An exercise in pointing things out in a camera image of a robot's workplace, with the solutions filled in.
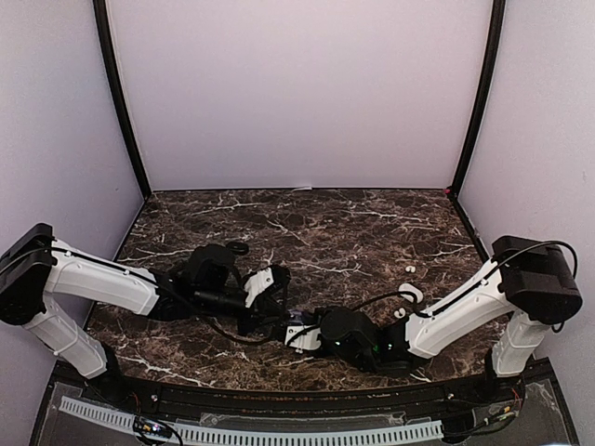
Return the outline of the white charging case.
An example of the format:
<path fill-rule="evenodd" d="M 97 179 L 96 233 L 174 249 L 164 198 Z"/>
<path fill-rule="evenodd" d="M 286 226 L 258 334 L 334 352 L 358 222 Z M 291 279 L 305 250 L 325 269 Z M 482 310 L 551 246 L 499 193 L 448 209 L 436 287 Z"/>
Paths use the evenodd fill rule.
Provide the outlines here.
<path fill-rule="evenodd" d="M 423 293 L 413 284 L 405 282 L 398 288 L 399 295 L 410 303 L 420 303 L 423 300 Z"/>

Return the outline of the black earbud charging case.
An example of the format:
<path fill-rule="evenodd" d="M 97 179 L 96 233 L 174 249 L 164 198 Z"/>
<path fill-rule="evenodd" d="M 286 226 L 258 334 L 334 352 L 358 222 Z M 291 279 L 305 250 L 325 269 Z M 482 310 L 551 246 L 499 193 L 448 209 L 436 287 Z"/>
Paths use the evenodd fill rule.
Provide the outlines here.
<path fill-rule="evenodd" d="M 226 244 L 226 247 L 232 251 L 236 256 L 245 256 L 249 253 L 249 246 L 243 242 L 231 241 Z"/>

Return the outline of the purple charging case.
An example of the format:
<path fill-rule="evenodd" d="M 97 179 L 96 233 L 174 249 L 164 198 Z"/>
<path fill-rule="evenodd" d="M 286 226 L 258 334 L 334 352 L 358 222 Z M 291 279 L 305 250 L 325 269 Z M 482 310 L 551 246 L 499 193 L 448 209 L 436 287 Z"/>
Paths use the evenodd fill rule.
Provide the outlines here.
<path fill-rule="evenodd" d="M 304 310 L 291 309 L 288 316 L 288 324 L 291 326 L 302 326 L 307 323 L 308 312 Z"/>

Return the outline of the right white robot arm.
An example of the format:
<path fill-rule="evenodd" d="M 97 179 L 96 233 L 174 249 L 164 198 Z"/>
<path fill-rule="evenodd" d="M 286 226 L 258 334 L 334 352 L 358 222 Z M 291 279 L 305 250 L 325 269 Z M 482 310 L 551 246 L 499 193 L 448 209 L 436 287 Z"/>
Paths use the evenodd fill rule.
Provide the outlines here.
<path fill-rule="evenodd" d="M 469 280 L 435 304 L 380 327 L 363 312 L 344 307 L 324 315 L 324 349 L 362 372 L 402 377 L 436 357 L 464 335 L 500 316 L 511 316 L 489 350 L 488 372 L 474 394 L 493 403 L 509 390 L 549 330 L 560 330 L 581 309 L 574 248 L 562 241 L 538 242 L 502 236 L 493 255 Z"/>

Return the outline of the left black frame post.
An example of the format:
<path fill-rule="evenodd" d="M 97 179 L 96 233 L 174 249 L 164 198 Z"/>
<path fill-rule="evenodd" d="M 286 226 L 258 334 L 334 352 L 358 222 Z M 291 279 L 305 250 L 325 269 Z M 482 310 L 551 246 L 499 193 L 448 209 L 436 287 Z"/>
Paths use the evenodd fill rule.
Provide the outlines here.
<path fill-rule="evenodd" d="M 104 70 L 112 97 L 112 104 L 125 143 L 127 157 L 133 169 L 139 191 L 143 199 L 147 200 L 152 195 L 152 188 L 144 164 L 141 160 L 139 145 L 135 137 L 132 121 L 126 104 L 125 92 L 118 70 L 115 46 L 112 39 L 112 30 L 108 17 L 108 4 L 105 0 L 93 0 L 92 5 Z"/>

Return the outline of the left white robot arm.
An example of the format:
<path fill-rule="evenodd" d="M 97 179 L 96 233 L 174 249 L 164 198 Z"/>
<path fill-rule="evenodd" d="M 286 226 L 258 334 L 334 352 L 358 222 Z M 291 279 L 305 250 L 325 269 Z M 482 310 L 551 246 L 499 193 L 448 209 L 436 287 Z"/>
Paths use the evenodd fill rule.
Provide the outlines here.
<path fill-rule="evenodd" d="M 117 371 L 107 347 L 93 339 L 57 303 L 73 295 L 131 311 L 155 321 L 196 317 L 205 323 L 222 315 L 238 321 L 234 342 L 263 322 L 280 327 L 288 318 L 290 272 L 271 265 L 241 275 L 243 243 L 208 244 L 167 272 L 127 267 L 71 247 L 51 226 L 34 225 L 1 256 L 1 320 L 33 333 L 62 357 L 111 405 L 131 397 L 130 383 Z"/>

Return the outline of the black frame post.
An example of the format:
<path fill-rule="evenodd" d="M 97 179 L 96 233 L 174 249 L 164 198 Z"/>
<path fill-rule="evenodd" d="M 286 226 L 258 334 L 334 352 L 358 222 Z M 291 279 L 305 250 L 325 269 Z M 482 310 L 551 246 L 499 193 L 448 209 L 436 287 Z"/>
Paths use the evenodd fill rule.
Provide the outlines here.
<path fill-rule="evenodd" d="M 471 110 L 469 125 L 464 138 L 456 171 L 449 187 L 450 196 L 456 200 L 463 189 L 469 171 L 472 155 L 479 137 L 483 116 L 487 105 L 496 67 L 497 54 L 506 11 L 506 0 L 492 2 L 491 16 L 486 37 L 485 50 L 477 91 Z"/>
<path fill-rule="evenodd" d="M 152 188 L 144 164 L 141 160 L 139 145 L 135 137 L 132 121 L 126 104 L 125 92 L 118 70 L 115 46 L 112 39 L 112 30 L 108 17 L 108 4 L 105 0 L 93 0 L 92 5 L 104 70 L 112 97 L 112 104 L 125 143 L 127 157 L 133 169 L 139 191 L 143 199 L 147 200 L 152 195 Z"/>

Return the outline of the right black frame post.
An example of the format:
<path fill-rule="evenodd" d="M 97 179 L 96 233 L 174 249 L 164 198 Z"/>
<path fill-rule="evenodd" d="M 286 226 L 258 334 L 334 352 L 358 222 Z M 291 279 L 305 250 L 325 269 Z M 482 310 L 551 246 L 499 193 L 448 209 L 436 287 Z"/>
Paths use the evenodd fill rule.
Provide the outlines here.
<path fill-rule="evenodd" d="M 492 2 L 491 16 L 486 37 L 485 50 L 477 91 L 471 110 L 469 125 L 464 138 L 456 171 L 449 187 L 450 196 L 456 200 L 463 189 L 469 171 L 472 155 L 479 137 L 483 116 L 487 105 L 496 67 L 497 54 L 506 11 L 506 0 Z"/>

